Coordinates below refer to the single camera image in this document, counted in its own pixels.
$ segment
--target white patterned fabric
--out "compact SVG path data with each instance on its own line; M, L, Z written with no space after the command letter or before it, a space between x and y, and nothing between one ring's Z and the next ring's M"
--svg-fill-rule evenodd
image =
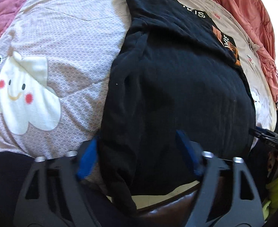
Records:
M258 104L257 123L273 130L275 105L258 47L212 0L178 1L207 12L234 38ZM27 0L0 38L0 151L55 158L91 139L129 25L125 0Z

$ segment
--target silver screw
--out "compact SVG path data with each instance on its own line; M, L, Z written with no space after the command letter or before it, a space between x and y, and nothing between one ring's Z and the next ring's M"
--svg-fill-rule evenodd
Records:
M43 162L46 160L46 157L45 156L38 156L36 159L35 159L35 162Z
M244 163L244 160L243 160L242 158L239 158L239 157L234 157L234 158L233 158L233 161L234 161L235 163L240 163L240 164Z
M76 156L78 154L78 152L76 150L71 150L71 151L67 151L65 153L65 157L73 157Z
M211 153L211 152L203 151L203 152L202 152L202 156L203 156L203 157L206 157L206 158L213 158L213 157L214 157L214 154Z

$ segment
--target white cartoon flower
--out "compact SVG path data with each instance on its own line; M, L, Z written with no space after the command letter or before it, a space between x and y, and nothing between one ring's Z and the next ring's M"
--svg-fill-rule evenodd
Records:
M47 86L45 57L24 57L13 52L0 72L0 114L8 129L22 135L28 123L38 129L54 129L60 120L59 98Z

